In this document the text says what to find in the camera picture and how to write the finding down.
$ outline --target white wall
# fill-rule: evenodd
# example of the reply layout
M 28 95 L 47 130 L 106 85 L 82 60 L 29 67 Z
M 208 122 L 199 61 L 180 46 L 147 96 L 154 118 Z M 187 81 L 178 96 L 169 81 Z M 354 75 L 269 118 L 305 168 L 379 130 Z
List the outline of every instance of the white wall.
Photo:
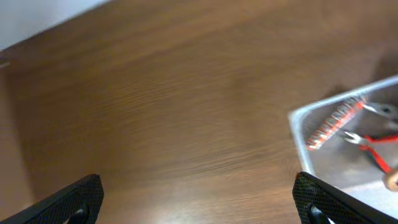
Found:
M 108 0 L 0 0 L 0 50 Z

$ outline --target red-handled pliers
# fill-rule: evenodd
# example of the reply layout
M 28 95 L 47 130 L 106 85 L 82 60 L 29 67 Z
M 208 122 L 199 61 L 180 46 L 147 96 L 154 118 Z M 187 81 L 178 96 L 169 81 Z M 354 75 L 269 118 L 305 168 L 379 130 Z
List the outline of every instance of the red-handled pliers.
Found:
M 348 132 L 345 131 L 345 133 L 350 137 L 350 138 L 344 138 L 346 141 L 357 144 L 360 149 L 364 151 L 369 151 L 373 159 L 376 161 L 378 166 L 383 170 L 383 172 L 388 173 L 392 169 L 391 167 L 384 161 L 384 159 L 371 147 L 369 146 L 370 143 L 382 143 L 382 142 L 398 142 L 398 135 L 395 136 L 389 136 L 386 138 L 380 138 L 380 139 L 373 139 L 370 138 L 369 136 L 361 137 L 356 133 Z

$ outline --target pliers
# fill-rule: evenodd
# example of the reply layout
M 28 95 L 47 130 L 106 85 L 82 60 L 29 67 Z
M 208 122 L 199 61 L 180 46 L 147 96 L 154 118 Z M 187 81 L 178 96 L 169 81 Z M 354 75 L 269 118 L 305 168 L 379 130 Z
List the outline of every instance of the pliers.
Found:
M 363 108 L 390 120 L 398 120 L 398 108 L 385 103 L 366 103 Z
M 389 136 L 380 139 L 373 139 L 370 138 L 369 136 L 361 137 L 360 135 L 349 131 L 345 131 L 345 133 L 349 136 L 349 138 L 344 138 L 344 139 L 350 143 L 357 144 L 359 148 L 364 151 L 369 151 L 373 159 L 376 161 L 377 165 L 380 167 L 380 169 L 383 172 L 388 173 L 392 170 L 391 167 L 384 161 L 384 159 L 370 146 L 370 144 L 383 143 L 383 142 L 398 142 L 398 135 Z

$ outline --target red plier handle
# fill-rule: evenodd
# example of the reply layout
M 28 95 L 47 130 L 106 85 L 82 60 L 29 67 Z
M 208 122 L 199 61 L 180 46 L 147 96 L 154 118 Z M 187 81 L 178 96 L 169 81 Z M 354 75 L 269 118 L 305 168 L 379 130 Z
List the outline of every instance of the red plier handle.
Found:
M 398 135 L 388 136 L 386 138 L 371 138 L 369 136 L 365 136 L 365 138 L 371 143 L 382 143 L 382 142 L 398 142 Z
M 383 170 L 383 172 L 388 173 L 392 170 L 391 167 L 384 161 L 384 159 L 372 147 L 360 146 L 360 148 L 362 150 L 369 151 L 372 154 L 374 160 L 376 161 L 378 166 L 381 168 L 381 170 Z

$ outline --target metal tray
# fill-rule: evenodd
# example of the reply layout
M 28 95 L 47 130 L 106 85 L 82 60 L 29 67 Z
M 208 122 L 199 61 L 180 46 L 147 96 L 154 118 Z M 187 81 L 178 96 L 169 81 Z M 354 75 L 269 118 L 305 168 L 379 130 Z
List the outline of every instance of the metal tray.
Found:
M 312 103 L 289 115 L 290 128 L 305 172 L 334 185 L 368 205 L 398 218 L 398 193 L 390 192 L 382 183 L 383 173 L 354 144 L 340 136 L 343 130 L 364 135 L 398 133 L 398 124 L 372 112 L 360 111 L 342 130 L 317 151 L 305 145 L 311 134 L 331 115 L 342 101 L 352 96 L 365 96 L 369 101 L 398 106 L 398 75 Z M 398 144 L 375 146 L 375 150 L 391 167 L 398 166 Z

